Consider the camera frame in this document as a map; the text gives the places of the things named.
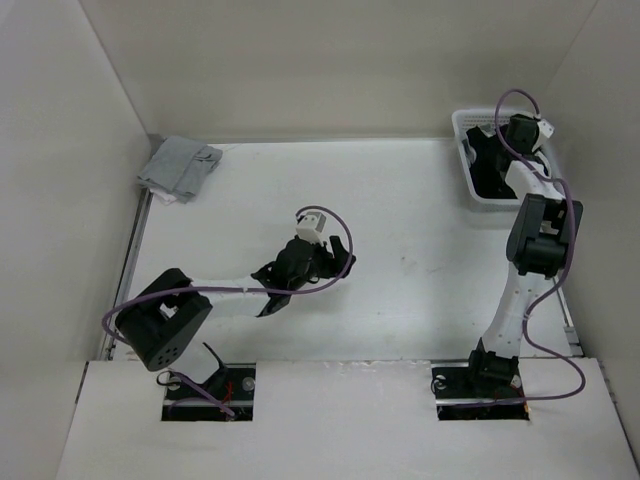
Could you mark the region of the black tank top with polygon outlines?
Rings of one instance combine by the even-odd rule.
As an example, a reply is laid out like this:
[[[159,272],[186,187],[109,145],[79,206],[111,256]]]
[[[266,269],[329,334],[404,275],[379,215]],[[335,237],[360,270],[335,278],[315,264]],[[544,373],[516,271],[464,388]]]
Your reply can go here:
[[[496,134],[488,136],[479,126],[466,132],[476,157],[469,170],[476,193],[485,199],[515,200],[505,177],[512,161]]]

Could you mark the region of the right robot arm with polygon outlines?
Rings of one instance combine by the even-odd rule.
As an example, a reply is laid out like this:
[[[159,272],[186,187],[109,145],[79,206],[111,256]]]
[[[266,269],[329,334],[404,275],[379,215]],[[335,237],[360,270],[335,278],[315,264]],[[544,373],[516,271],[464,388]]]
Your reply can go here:
[[[521,345],[527,343],[571,368],[565,355],[532,340],[533,311],[559,290],[573,261],[583,212],[567,182],[539,160],[553,132],[537,114],[516,114],[495,128],[499,165],[505,183],[520,202],[506,244],[507,282],[496,313],[464,370],[464,384],[480,406],[523,405],[529,396],[520,382]]]

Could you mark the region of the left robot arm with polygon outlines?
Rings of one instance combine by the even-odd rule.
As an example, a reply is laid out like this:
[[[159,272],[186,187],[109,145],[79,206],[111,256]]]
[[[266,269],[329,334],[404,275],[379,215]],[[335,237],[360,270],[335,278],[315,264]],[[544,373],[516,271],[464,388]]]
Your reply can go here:
[[[200,290],[182,270],[171,268],[118,312],[115,327],[148,371],[169,370],[200,397],[214,398],[226,372],[219,355],[197,339],[205,322],[271,316],[292,297],[318,292],[318,281],[347,276],[355,262],[353,249],[333,235],[321,243],[294,237],[256,272],[219,286],[202,282]]]

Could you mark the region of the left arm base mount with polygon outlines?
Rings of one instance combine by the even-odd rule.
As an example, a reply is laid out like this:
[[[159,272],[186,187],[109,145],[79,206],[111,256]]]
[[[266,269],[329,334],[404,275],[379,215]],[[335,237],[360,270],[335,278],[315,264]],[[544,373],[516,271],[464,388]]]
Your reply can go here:
[[[212,382],[201,385],[211,396],[233,412],[211,403],[191,386],[169,371],[156,376],[156,384],[164,389],[161,420],[165,422],[250,422],[254,414],[256,391],[255,364],[229,364]]]

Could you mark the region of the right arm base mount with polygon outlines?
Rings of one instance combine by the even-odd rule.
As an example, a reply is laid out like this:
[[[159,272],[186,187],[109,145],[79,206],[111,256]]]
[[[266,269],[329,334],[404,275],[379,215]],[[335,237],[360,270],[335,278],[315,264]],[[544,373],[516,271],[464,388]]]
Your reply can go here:
[[[431,365],[431,391],[442,421],[529,421],[526,403],[500,404],[499,400],[524,397],[522,382],[483,378],[472,374],[467,362]]]

